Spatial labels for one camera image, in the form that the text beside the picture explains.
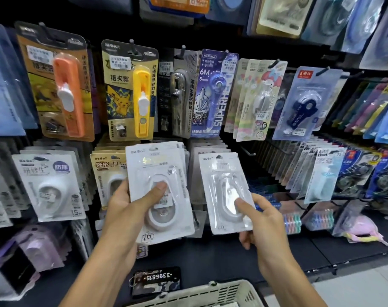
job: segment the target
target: white plastic basket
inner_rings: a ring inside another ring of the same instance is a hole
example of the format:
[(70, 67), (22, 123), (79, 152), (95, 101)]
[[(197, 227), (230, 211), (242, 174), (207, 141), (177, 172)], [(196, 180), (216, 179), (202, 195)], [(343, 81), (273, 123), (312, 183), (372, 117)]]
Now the white plastic basket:
[(155, 299), (129, 305), (133, 307), (211, 307), (237, 302), (240, 307), (263, 307), (254, 286), (247, 280), (226, 283), (211, 281), (207, 285), (164, 292)]

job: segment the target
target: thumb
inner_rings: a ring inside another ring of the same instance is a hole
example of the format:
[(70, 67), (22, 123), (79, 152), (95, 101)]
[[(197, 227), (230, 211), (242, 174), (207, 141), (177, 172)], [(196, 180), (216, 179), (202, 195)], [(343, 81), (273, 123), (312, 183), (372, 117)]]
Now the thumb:
[(239, 212), (249, 217), (251, 221), (259, 215), (259, 212), (242, 198), (237, 198), (235, 200), (235, 206), (238, 208)]
[(167, 190), (167, 183), (164, 181), (158, 182), (145, 196), (134, 201), (134, 204), (146, 213), (149, 208), (160, 201)]

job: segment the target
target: pikachu illustration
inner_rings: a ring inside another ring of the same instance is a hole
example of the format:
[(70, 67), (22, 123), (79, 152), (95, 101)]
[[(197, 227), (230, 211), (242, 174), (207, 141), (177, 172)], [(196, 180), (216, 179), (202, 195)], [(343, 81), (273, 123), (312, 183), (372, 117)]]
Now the pikachu illustration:
[(113, 98), (114, 103), (116, 104), (116, 113), (125, 117), (131, 104), (130, 94), (126, 97), (122, 97), (111, 86), (107, 86), (107, 93)]

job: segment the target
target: floor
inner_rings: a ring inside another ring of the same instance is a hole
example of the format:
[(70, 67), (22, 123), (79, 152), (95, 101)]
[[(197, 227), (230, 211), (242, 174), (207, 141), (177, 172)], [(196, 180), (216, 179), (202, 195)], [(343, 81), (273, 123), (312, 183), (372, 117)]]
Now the floor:
[[(388, 265), (313, 284), (329, 307), (388, 307)], [(275, 295), (265, 297), (279, 307)]]

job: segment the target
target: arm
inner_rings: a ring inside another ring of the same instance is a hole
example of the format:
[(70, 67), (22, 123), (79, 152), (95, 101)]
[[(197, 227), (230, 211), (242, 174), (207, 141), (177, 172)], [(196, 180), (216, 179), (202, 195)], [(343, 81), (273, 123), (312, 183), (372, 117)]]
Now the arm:
[(239, 240), (247, 250), (251, 243), (257, 247), (259, 270), (281, 307), (327, 307), (290, 251), (282, 214), (263, 196), (252, 196), (263, 212), (240, 198), (235, 201), (253, 223), (253, 232), (241, 232)]
[(59, 307), (113, 306), (125, 277), (136, 259), (136, 239), (144, 217), (167, 188), (157, 183), (149, 193), (130, 203), (127, 180), (109, 201), (102, 236)]

